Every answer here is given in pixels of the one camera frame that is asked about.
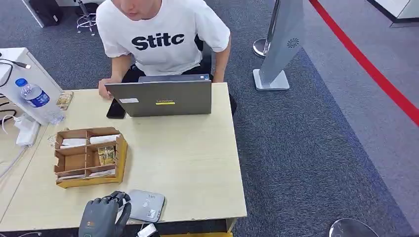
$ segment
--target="black bag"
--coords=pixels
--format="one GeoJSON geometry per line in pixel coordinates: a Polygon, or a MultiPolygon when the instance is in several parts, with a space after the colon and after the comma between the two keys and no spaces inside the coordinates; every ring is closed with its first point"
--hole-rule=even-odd
{"type": "Polygon", "coordinates": [[[63,12],[55,0],[29,0],[29,5],[45,27],[58,25],[63,17],[63,12]]]}

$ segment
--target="white power strip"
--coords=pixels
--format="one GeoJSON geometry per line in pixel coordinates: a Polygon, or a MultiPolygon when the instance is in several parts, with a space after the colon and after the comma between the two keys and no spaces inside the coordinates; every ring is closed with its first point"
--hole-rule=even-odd
{"type": "Polygon", "coordinates": [[[37,138],[40,124],[36,121],[30,121],[26,114],[15,118],[14,120],[14,125],[20,130],[16,139],[16,144],[20,147],[32,146],[37,138]]]}

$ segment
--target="gray robotic hand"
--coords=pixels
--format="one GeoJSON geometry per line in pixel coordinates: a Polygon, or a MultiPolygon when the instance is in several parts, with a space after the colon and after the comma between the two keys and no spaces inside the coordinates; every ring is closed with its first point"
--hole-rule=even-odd
{"type": "Polygon", "coordinates": [[[109,196],[89,201],[84,209],[79,227],[79,237],[120,237],[131,214],[131,203],[128,194],[115,191],[109,196]],[[117,214],[124,205],[117,222],[117,214]]]}

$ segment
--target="black smartphone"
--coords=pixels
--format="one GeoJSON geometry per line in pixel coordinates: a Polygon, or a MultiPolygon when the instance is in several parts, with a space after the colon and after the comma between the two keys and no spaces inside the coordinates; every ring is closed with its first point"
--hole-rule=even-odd
{"type": "Polygon", "coordinates": [[[123,119],[125,118],[125,110],[122,106],[117,102],[116,99],[112,101],[111,107],[109,107],[109,111],[106,117],[111,119],[123,119]]]}

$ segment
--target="white cable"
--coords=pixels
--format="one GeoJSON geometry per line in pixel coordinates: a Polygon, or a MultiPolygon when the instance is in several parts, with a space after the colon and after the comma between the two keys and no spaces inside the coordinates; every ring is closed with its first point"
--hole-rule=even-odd
{"type": "Polygon", "coordinates": [[[4,119],[5,119],[7,116],[14,117],[14,119],[16,119],[16,117],[15,117],[15,116],[13,116],[13,115],[5,115],[5,116],[3,117],[3,119],[1,120],[1,128],[3,128],[3,131],[4,131],[7,135],[8,135],[8,133],[6,132],[6,130],[5,130],[5,128],[4,128],[4,119]]]}
{"type": "Polygon", "coordinates": [[[30,232],[30,233],[26,233],[26,234],[21,235],[21,236],[18,236],[18,237],[27,236],[27,235],[30,235],[30,234],[37,234],[38,236],[41,236],[42,235],[41,232],[30,232]]]}
{"type": "Polygon", "coordinates": [[[24,235],[21,235],[21,236],[19,236],[19,237],[22,237],[22,236],[27,236],[27,235],[30,235],[30,234],[37,234],[38,236],[41,236],[41,235],[42,235],[42,233],[41,233],[41,232],[30,232],[30,233],[26,233],[26,234],[24,234],[24,235]]]}
{"type": "Polygon", "coordinates": [[[4,174],[6,172],[8,172],[10,170],[10,168],[12,168],[12,166],[16,163],[16,161],[19,159],[19,157],[23,154],[23,152],[28,148],[28,146],[23,146],[20,149],[19,154],[16,156],[16,158],[12,161],[12,163],[5,169],[3,170],[3,172],[0,174],[0,179],[4,176],[4,174]]]}

